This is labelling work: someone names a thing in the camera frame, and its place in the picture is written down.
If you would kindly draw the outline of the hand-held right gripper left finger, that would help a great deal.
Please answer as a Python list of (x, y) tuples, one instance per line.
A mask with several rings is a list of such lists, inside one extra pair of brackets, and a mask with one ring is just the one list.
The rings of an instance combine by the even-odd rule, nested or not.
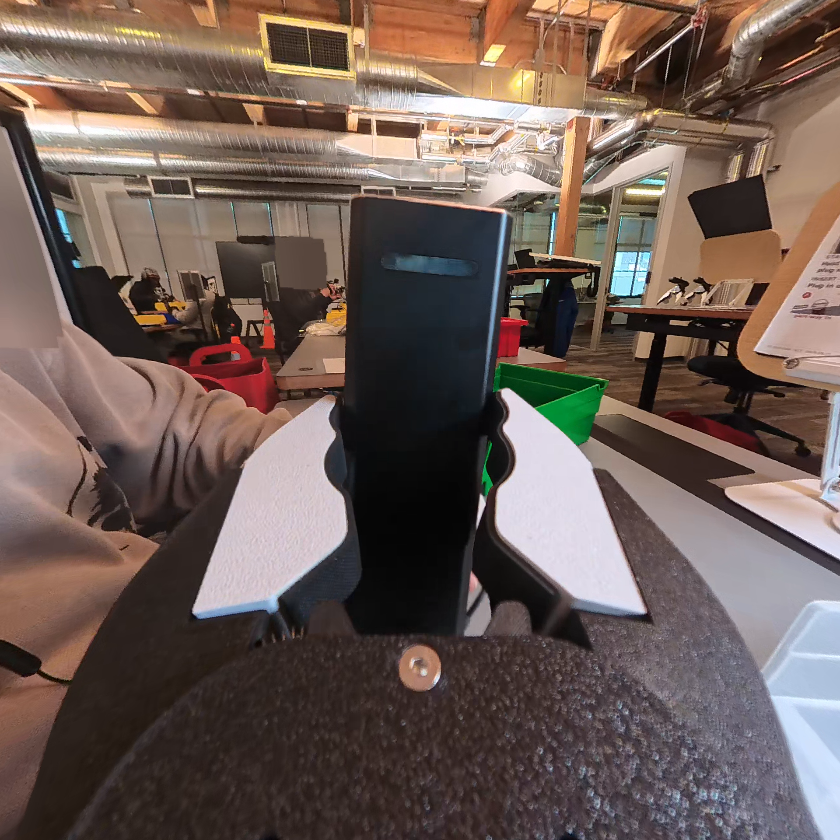
[(340, 405), (324, 396), (248, 457), (192, 606), (196, 619), (307, 621), (361, 581)]

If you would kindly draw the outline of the white plastic tray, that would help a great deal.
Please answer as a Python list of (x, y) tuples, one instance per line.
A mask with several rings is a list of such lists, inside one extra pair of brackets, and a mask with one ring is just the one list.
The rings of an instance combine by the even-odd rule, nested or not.
[(763, 668), (821, 838), (839, 838), (839, 602), (808, 604)]

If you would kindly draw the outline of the wooden column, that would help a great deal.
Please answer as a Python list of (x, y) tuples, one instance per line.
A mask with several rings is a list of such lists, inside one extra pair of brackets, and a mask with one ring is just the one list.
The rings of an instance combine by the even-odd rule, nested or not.
[(590, 127), (591, 119), (582, 116), (574, 117), (566, 124), (559, 205), (553, 236), (553, 253), (557, 256), (574, 255)]

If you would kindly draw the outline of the black flag panel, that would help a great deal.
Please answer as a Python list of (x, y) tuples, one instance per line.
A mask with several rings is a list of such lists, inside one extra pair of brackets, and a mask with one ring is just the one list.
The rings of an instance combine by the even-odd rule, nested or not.
[(773, 228), (762, 175), (695, 191), (688, 203), (704, 239)]

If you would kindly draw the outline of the dark display board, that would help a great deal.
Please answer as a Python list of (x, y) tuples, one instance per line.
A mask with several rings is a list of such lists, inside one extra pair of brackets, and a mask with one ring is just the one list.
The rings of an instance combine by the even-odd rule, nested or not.
[(262, 266), (275, 261), (274, 241), (268, 237), (245, 239), (215, 243), (224, 295), (232, 300), (264, 300), (266, 287)]

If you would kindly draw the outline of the grey table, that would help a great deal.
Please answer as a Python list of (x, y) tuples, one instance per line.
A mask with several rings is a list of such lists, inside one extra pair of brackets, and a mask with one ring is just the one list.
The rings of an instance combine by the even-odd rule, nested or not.
[(344, 375), (325, 374), (323, 358), (345, 356), (345, 338), (337, 335), (306, 335), (276, 373), (276, 387), (287, 400), (341, 393)]

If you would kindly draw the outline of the white clipboard stand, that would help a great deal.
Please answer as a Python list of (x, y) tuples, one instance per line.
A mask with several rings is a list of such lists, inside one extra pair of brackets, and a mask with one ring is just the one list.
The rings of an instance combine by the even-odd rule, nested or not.
[(792, 479), (724, 490), (727, 499), (839, 559), (839, 394), (831, 394), (819, 479)]

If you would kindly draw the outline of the black office chair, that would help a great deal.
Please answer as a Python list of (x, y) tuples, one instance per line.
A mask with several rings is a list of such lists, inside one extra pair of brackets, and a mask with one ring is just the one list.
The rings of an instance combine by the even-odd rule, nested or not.
[(749, 371), (738, 359), (728, 356), (697, 356), (688, 361), (687, 369), (701, 378), (701, 385), (724, 387), (727, 391), (724, 401), (731, 406), (728, 413), (698, 416), (697, 430), (761, 456), (769, 457), (770, 451), (760, 433), (793, 444), (797, 457), (803, 458), (812, 454), (803, 438), (751, 415), (754, 397), (771, 396), (784, 399), (790, 389), (801, 389), (801, 386), (759, 376)]

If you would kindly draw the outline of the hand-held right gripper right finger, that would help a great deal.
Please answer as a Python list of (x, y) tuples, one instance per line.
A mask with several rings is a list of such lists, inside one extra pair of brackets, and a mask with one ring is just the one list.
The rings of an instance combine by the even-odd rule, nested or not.
[(472, 563), (491, 607), (518, 602), (533, 621), (573, 611), (646, 617), (591, 462), (512, 389), (492, 398), (489, 487)]

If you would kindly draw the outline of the yellow framed air vent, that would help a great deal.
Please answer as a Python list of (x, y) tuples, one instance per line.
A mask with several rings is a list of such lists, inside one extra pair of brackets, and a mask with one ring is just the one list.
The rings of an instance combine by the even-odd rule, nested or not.
[(354, 28), (278, 14), (259, 14), (267, 72), (354, 81)]

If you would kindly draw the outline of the black usb hub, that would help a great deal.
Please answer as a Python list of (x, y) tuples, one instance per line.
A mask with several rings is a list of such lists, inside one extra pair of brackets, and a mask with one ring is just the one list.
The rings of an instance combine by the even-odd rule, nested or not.
[(510, 236), (497, 208), (350, 204), (341, 434), (363, 634), (464, 630)]

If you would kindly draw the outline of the instruction sheet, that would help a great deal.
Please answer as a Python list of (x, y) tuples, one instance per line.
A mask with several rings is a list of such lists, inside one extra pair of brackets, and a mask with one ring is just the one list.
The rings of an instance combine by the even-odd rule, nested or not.
[(808, 261), (757, 343), (781, 358), (839, 355), (839, 222)]

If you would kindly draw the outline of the wooden top desk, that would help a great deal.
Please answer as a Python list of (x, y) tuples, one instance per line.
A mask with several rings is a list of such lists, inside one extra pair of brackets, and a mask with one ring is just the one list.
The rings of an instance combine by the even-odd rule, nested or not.
[(637, 408), (654, 411), (668, 338), (707, 340), (728, 345), (728, 355), (737, 354), (741, 331), (754, 308), (608, 306), (610, 313), (626, 315), (626, 328), (649, 333), (652, 342), (647, 356)]

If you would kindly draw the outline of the large silver air duct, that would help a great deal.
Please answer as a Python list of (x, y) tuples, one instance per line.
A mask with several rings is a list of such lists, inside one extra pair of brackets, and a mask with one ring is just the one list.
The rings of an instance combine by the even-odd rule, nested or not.
[(131, 88), (206, 91), (421, 117), (565, 123), (628, 119), (648, 100), (582, 77), (370, 54), (342, 35), (348, 70), (270, 61), (268, 39), (210, 28), (121, 23), (43, 7), (2, 7), (2, 72)]

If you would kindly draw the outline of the dark blue jacket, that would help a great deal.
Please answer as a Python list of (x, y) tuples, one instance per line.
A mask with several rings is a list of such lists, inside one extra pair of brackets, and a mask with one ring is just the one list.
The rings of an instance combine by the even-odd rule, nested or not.
[(573, 282), (567, 276), (553, 276), (546, 293), (548, 297), (542, 324), (543, 349), (553, 357), (565, 358), (579, 311)]

